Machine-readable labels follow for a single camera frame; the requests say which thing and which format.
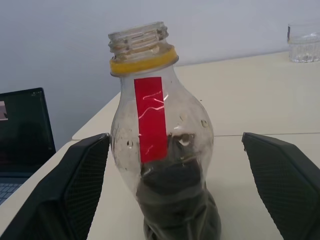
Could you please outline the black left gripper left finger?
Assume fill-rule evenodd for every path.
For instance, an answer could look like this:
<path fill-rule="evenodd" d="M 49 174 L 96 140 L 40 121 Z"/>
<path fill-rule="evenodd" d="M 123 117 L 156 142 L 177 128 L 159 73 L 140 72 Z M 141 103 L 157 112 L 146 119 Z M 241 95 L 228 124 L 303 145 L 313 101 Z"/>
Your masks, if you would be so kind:
<path fill-rule="evenodd" d="M 84 138 L 34 188 L 0 240 L 87 240 L 100 200 L 110 135 Z"/>

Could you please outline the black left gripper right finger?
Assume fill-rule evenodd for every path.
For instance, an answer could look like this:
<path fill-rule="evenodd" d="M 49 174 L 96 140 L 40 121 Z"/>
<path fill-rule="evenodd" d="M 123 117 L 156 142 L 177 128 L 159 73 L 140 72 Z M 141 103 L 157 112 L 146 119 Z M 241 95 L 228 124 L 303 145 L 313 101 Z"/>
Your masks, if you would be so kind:
<path fill-rule="evenodd" d="M 258 194 L 284 240 L 320 240 L 320 168 L 292 143 L 242 135 Z"/>

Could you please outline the clear plastic bottle red strip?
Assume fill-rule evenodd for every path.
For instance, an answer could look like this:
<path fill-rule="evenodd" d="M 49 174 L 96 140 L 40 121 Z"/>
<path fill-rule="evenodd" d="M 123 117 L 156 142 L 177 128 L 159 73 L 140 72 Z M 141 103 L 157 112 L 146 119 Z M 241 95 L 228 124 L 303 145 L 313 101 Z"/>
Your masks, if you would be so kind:
<path fill-rule="evenodd" d="M 179 81 L 179 57 L 161 22 L 109 34 L 120 99 L 110 135 L 115 164 L 143 214 L 146 240 L 221 240 L 206 176 L 210 117 Z"/>

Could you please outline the dark laptop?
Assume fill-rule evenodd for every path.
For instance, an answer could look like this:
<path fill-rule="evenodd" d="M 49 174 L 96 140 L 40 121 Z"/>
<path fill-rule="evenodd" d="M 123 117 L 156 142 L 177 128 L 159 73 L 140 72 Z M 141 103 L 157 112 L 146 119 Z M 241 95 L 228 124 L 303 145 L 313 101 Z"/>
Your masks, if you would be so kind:
<path fill-rule="evenodd" d="M 0 93 L 0 205 L 55 153 L 44 89 Z"/>

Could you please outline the clear glass tumbler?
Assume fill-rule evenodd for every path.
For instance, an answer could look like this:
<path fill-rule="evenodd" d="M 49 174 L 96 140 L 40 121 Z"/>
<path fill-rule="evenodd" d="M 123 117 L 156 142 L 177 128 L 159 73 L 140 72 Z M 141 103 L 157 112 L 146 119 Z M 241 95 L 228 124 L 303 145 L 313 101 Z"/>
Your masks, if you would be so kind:
<path fill-rule="evenodd" d="M 320 61 L 320 19 L 289 23 L 287 44 L 291 62 Z"/>

